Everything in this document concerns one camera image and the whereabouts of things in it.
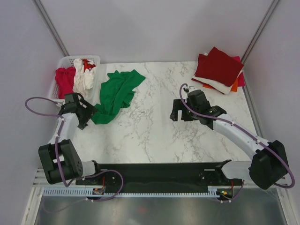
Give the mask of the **green t-shirt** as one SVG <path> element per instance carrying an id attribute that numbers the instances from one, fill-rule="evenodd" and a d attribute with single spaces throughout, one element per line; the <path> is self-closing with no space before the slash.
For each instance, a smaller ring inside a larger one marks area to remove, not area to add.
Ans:
<path id="1" fill-rule="evenodd" d="M 136 70 L 125 72 L 116 70 L 107 75 L 109 80 L 101 84 L 100 103 L 95 105 L 97 112 L 91 118 L 96 125 L 108 124 L 115 119 L 120 109 L 128 108 L 135 95 L 134 88 L 145 80 L 145 76 Z"/>

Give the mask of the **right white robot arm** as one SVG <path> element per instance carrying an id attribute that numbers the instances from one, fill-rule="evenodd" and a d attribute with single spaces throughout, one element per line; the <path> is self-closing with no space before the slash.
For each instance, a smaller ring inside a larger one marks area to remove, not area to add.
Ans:
<path id="1" fill-rule="evenodd" d="M 225 161 L 215 172 L 215 180 L 226 184 L 232 179 L 251 180 L 261 189 L 278 185 L 278 181 L 290 172 L 284 145 L 275 140 L 270 142 L 261 138 L 227 114 L 220 106 L 211 106 L 204 92 L 194 90 L 187 98 L 173 101 L 170 119 L 177 121 L 181 111 L 181 120 L 199 121 L 217 133 L 222 134 L 243 150 L 249 161 Z"/>

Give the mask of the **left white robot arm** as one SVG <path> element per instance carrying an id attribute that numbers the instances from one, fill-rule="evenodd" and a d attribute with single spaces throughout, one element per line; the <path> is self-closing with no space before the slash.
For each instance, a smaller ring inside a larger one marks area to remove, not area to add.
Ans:
<path id="1" fill-rule="evenodd" d="M 97 109 L 80 93 L 66 94 L 64 99 L 53 137 L 38 149 L 46 180 L 53 185 L 87 178 L 92 184 L 99 184 L 103 173 L 96 161 L 83 162 L 72 143 L 75 130 L 84 130 Z"/>

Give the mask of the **white plastic laundry basket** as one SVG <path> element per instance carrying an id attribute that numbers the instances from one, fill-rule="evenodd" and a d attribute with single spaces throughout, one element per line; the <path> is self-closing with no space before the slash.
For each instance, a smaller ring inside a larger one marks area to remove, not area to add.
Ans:
<path id="1" fill-rule="evenodd" d="M 59 61 L 49 98 L 64 102 L 64 96 L 79 92 L 92 102 L 100 73 L 100 57 L 96 55 L 67 56 Z"/>

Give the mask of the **crumpled white t-shirt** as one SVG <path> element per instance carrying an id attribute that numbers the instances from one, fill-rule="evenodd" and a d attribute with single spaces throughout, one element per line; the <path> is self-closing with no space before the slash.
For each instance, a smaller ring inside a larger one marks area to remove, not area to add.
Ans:
<path id="1" fill-rule="evenodd" d="M 90 95 L 91 89 L 94 87 L 94 78 L 96 75 L 97 66 L 91 71 L 86 70 L 84 72 L 82 59 L 75 59 L 73 64 L 76 69 L 73 92 L 80 93 L 84 98 L 87 98 Z"/>

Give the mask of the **crumpled red t-shirt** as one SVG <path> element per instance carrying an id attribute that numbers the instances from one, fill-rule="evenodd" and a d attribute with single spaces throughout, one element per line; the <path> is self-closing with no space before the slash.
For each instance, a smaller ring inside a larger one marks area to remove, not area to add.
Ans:
<path id="1" fill-rule="evenodd" d="M 88 59 L 82 59 L 82 64 L 83 64 L 83 71 L 85 72 L 86 70 L 91 71 L 93 68 L 96 67 L 96 65 L 88 60 Z"/>

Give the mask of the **folded white t-shirt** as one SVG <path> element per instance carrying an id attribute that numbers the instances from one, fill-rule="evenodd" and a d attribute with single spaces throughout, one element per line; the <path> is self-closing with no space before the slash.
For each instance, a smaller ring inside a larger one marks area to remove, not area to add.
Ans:
<path id="1" fill-rule="evenodd" d="M 202 85 L 208 84 L 208 85 L 214 87 L 215 90 L 218 90 L 222 94 L 228 94 L 229 92 L 231 92 L 230 90 L 231 90 L 232 86 L 228 87 L 228 86 L 225 86 L 224 84 L 222 84 L 220 82 L 217 82 L 217 81 L 214 81 L 214 80 L 197 77 L 196 73 L 193 75 L 193 77 L 191 78 L 191 80 L 194 81 L 194 82 L 201 83 Z"/>

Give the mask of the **folded dark red t-shirt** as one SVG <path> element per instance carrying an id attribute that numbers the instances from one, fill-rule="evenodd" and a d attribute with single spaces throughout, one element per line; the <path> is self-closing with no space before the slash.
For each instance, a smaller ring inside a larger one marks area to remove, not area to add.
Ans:
<path id="1" fill-rule="evenodd" d="M 231 57 L 213 47 L 207 55 L 198 55 L 198 66 L 194 78 L 205 84 L 214 81 L 231 87 L 243 67 L 239 57 Z"/>

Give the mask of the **folded orange t-shirt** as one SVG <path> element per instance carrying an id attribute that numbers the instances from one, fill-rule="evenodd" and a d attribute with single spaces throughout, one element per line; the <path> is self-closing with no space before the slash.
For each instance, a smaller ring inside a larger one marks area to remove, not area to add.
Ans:
<path id="1" fill-rule="evenodd" d="M 203 87 L 205 88 L 209 88 L 209 89 L 214 89 L 214 87 L 208 85 L 208 84 L 204 84 Z M 237 92 L 238 90 L 238 79 L 235 80 L 235 83 L 232 85 L 231 87 L 231 92 Z"/>

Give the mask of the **folded pink t-shirt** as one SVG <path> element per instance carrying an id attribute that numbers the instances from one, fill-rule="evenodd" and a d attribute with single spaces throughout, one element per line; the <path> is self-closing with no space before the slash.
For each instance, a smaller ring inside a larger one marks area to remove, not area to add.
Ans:
<path id="1" fill-rule="evenodd" d="M 239 56 L 234 56 L 233 57 L 236 61 L 241 62 Z M 244 87 L 245 86 L 245 80 L 244 80 L 244 74 L 243 71 L 241 70 L 241 73 L 237 77 L 237 82 L 238 82 L 238 87 Z"/>

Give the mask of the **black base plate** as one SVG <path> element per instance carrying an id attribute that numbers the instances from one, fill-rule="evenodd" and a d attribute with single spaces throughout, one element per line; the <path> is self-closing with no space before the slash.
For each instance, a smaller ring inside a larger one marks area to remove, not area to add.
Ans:
<path id="1" fill-rule="evenodd" d="M 209 186 L 240 186 L 241 179 L 228 179 L 221 172 L 224 162 L 97 164 L 95 178 L 77 185 L 104 185 L 109 191 L 203 191 Z"/>

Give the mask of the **left aluminium corner post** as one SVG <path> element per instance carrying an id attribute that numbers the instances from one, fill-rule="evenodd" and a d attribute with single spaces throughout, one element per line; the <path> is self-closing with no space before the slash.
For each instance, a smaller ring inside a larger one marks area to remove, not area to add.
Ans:
<path id="1" fill-rule="evenodd" d="M 46 8 L 44 7 L 41 0 L 32 0 L 33 4 L 35 5 L 37 11 L 39 12 L 41 18 L 43 19 L 47 29 L 49 30 L 52 38 L 54 39 L 56 45 L 60 49 L 63 56 L 70 56 L 68 50 L 66 49 L 58 31 L 56 30 Z"/>

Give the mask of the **aluminium corner post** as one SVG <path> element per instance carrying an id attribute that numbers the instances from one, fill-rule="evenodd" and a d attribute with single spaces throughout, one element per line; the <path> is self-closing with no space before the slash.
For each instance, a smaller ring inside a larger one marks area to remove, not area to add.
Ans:
<path id="1" fill-rule="evenodd" d="M 32 0 L 33 4 L 35 5 L 37 11 L 39 12 L 41 18 L 43 19 L 47 29 L 49 30 L 52 38 L 54 39 L 56 45 L 60 49 L 63 56 L 70 56 L 68 50 L 66 49 L 58 31 L 56 30 L 46 8 L 44 7 L 41 0 Z"/>
<path id="2" fill-rule="evenodd" d="M 249 42 L 242 58 L 241 63 L 245 64 L 249 55 L 251 54 L 252 50 L 254 49 L 257 41 L 259 40 L 260 36 L 264 32 L 265 28 L 267 27 L 268 23 L 270 22 L 272 16 L 274 15 L 276 9 L 278 8 L 281 0 L 272 0 L 271 4 L 269 5 L 265 15 L 263 16 L 259 26 L 257 27 L 251 41 Z"/>

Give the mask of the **right aluminium corner post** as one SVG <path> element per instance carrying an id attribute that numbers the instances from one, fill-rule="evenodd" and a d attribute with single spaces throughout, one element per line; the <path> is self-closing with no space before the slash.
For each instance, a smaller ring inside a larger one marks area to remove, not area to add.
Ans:
<path id="1" fill-rule="evenodd" d="M 271 4 L 269 5 L 265 15 L 263 16 L 259 26 L 257 27 L 251 41 L 249 42 L 242 58 L 241 63 L 245 64 L 249 55 L 251 54 L 252 50 L 254 49 L 257 41 L 259 40 L 260 36 L 264 32 L 265 28 L 267 27 L 268 23 L 270 22 L 272 16 L 274 15 L 276 9 L 278 8 L 281 0 L 272 0 Z"/>

